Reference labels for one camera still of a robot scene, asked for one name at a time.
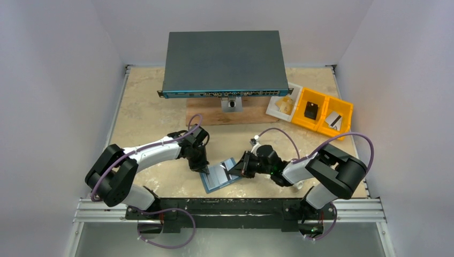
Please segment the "yellow bin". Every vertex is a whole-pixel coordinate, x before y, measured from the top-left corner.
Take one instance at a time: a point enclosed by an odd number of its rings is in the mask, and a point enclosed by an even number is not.
[[[297,108],[292,117],[292,123],[313,131],[317,131],[321,123],[325,120],[326,108],[328,106],[328,97],[328,95],[319,93],[315,90],[303,88]],[[315,120],[306,118],[304,116],[307,102],[315,103],[319,106],[319,111],[317,112],[317,117]]]
[[[307,102],[312,102],[319,106],[319,111],[315,120],[304,116]],[[325,118],[333,111],[342,116],[340,131],[330,128],[328,123],[325,122]],[[352,114],[352,103],[342,101],[338,98],[322,94],[309,88],[303,88],[291,123],[300,125],[312,131],[317,131],[330,137],[334,137],[350,130]]]
[[[337,112],[342,116],[342,124],[340,131],[334,130],[328,126],[328,123],[324,119],[329,116],[333,111]],[[348,132],[352,124],[352,114],[353,114],[353,104],[349,102],[342,101],[335,97],[328,97],[328,105],[324,114],[323,122],[321,126],[317,129],[317,132],[320,132],[324,135],[334,137],[341,133]]]

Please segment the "white enclosure wall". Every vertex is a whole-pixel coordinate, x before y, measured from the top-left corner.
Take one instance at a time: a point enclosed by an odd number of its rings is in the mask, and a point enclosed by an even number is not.
[[[1,1],[1,256],[63,255],[123,75],[90,0]]]
[[[372,0],[93,0],[126,64],[163,65],[169,32],[279,30],[286,65],[336,64]]]
[[[375,0],[336,70],[399,257],[454,253],[453,17],[452,0]]]

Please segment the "wooden block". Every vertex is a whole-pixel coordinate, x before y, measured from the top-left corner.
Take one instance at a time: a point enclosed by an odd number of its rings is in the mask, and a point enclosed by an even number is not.
[[[223,112],[220,98],[189,98],[186,125],[195,114],[203,115],[203,125],[273,123],[279,119],[266,114],[270,97],[242,97],[242,112]]]

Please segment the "beige tabletop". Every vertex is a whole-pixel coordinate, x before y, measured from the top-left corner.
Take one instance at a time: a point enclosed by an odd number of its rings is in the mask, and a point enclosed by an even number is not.
[[[334,76],[330,68],[286,69],[287,79],[303,87],[338,97]],[[144,145],[163,138],[170,132],[184,130],[186,99],[159,98],[162,89],[164,68],[133,67],[126,84],[111,143],[120,147]],[[204,126],[210,134],[207,158],[216,164],[233,157],[238,161],[245,150],[251,150],[250,138],[269,127],[278,127],[287,132],[298,146],[302,156],[309,154],[327,140],[326,136],[294,124],[279,121],[267,124]],[[270,144],[283,160],[296,157],[289,140],[280,132],[269,131],[260,138],[261,144]],[[355,155],[351,137],[335,141],[336,147]],[[226,198],[291,198],[302,197],[316,179],[308,179],[302,189],[280,187],[266,175],[257,174],[253,179],[243,178],[220,190],[207,194],[199,173],[188,167],[185,159],[166,161],[136,175],[134,183],[147,186],[160,197],[226,197]],[[360,183],[354,198],[365,198],[366,191]]]

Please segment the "robotic arm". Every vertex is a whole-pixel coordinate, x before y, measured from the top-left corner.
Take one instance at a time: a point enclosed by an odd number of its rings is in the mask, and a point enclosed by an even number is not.
[[[153,203],[156,203],[157,195],[145,187],[133,185],[134,177],[138,172],[160,162],[185,158],[192,171],[209,173],[207,168],[209,162],[203,143],[205,138],[209,138],[208,132],[202,127],[197,127],[191,134],[182,137],[181,134],[185,132],[187,133],[187,131],[173,132],[159,141],[138,147],[121,149],[115,144],[108,146],[85,177],[85,183],[93,189],[116,160],[126,153],[133,152],[118,163],[116,172],[108,171],[107,176],[100,182],[96,194],[109,207],[124,203],[141,210],[154,209]],[[144,146],[147,145],[156,146],[138,151],[146,148]]]
[[[292,186],[315,177],[320,184],[311,188],[301,203],[315,210],[338,198],[350,199],[366,175],[362,161],[331,144],[305,160],[292,162],[281,160],[272,146],[260,145],[258,139],[251,139],[252,151],[245,151],[229,173],[246,178],[253,178],[256,173],[269,174],[279,186]]]

